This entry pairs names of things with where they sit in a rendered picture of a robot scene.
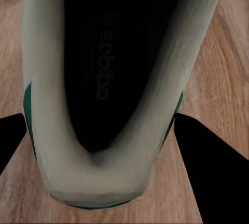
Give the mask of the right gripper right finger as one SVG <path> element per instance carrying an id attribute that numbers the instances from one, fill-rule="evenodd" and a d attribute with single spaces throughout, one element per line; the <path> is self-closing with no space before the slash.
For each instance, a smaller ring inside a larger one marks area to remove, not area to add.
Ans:
<path id="1" fill-rule="evenodd" d="M 174 133 L 203 224 L 249 224 L 249 160 L 193 117 Z"/>

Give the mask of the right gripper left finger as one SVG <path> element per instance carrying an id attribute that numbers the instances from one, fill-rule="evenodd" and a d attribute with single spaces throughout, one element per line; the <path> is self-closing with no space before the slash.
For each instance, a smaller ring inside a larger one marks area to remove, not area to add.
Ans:
<path id="1" fill-rule="evenodd" d="M 0 175 L 27 132 L 22 113 L 0 119 Z"/>

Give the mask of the gym shoe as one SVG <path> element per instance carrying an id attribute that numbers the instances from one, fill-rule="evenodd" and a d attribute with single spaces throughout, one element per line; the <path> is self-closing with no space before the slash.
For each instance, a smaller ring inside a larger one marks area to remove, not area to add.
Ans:
<path id="1" fill-rule="evenodd" d="M 143 195 L 218 0 L 23 0 L 23 107 L 49 195 Z"/>

